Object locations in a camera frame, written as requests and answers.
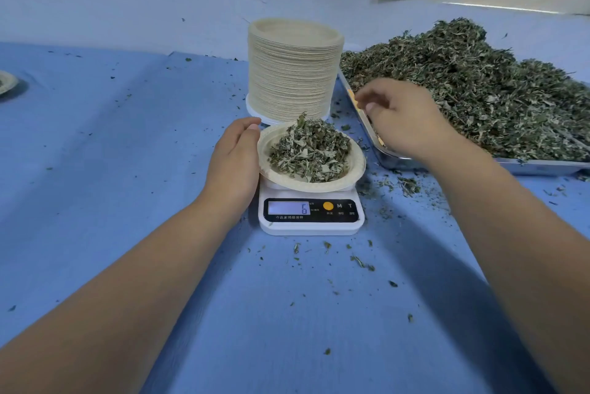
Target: blue surface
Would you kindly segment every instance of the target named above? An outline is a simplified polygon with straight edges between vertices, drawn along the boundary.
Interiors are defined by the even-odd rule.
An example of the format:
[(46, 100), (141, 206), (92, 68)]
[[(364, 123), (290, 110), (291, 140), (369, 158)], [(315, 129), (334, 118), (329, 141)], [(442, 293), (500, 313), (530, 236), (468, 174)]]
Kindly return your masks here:
[[(247, 115), (247, 63), (1, 44), (0, 69), (26, 82), (0, 100), (2, 345), (199, 193), (224, 127)], [(332, 111), (364, 137), (339, 88)], [(367, 222), (355, 236), (326, 238), (328, 253), (324, 238), (266, 235), (252, 203), (144, 393), (552, 391), (438, 184), (420, 174), (422, 192), (403, 197), (367, 154)], [(378, 187), (386, 173), (391, 192)], [(521, 181), (589, 235), (590, 183)]]

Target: tray filled with dried herbs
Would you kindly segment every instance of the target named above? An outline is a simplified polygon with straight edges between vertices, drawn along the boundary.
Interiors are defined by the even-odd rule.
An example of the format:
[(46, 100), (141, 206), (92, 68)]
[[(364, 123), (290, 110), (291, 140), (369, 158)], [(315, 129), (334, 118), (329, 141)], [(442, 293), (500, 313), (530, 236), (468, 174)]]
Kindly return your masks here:
[[(454, 128), (513, 173), (565, 174), (590, 168), (590, 88), (551, 63), (518, 61), (494, 49), (466, 18), (438, 21), (428, 32), (402, 35), (362, 52), (345, 52), (340, 79), (353, 92), (377, 77), (430, 90)], [(381, 162), (419, 163), (387, 150), (357, 110)]]
[(297, 121), (265, 128), (258, 156), (263, 176), (304, 192), (342, 190), (365, 172), (365, 156), (356, 142), (334, 125), (305, 113)]

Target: person's right hand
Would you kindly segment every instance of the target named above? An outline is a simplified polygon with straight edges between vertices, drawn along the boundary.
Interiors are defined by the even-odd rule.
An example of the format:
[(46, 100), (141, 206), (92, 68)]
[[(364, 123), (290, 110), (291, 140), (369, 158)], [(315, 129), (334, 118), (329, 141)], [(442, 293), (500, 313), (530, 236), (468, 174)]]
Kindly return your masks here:
[(355, 99), (388, 148), (423, 163), (462, 138), (422, 86), (375, 79), (358, 90)]

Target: white scale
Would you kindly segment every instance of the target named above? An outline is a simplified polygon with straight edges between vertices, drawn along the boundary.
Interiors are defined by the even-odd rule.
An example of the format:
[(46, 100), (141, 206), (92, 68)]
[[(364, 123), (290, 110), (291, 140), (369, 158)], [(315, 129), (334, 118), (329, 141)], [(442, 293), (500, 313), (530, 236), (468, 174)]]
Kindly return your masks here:
[(349, 236), (365, 213), (354, 186), (328, 193), (287, 189), (260, 177), (258, 220), (273, 236)]

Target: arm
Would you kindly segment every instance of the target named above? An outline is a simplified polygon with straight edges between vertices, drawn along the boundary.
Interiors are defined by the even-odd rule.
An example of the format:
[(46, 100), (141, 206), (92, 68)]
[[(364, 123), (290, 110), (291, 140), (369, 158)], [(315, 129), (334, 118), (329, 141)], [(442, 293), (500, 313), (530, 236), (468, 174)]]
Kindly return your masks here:
[(259, 123), (234, 121), (215, 147), (195, 202), (0, 350), (0, 392), (139, 391), (219, 244), (254, 196)]
[(590, 242), (455, 132), (426, 89), (378, 79), (356, 99), (388, 147), (439, 181), (498, 301), (557, 389), (590, 392)]

